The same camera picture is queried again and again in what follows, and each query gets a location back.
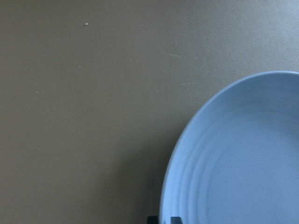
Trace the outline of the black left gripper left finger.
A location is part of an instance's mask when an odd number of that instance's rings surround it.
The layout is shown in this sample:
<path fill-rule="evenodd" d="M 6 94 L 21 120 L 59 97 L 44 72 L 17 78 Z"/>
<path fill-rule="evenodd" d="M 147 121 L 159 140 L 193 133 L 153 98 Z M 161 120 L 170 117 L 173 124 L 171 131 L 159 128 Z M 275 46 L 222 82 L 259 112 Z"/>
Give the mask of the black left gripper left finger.
<path fill-rule="evenodd" d="M 159 224 L 158 216 L 148 216 L 146 224 Z"/>

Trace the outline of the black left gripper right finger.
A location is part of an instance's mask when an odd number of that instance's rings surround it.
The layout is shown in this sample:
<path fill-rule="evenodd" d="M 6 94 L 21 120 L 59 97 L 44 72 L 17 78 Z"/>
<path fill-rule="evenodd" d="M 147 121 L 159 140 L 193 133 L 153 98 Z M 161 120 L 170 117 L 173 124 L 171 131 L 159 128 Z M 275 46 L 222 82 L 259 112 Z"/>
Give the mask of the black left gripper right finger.
<path fill-rule="evenodd" d="M 171 217 L 171 224 L 182 224 L 181 217 Z"/>

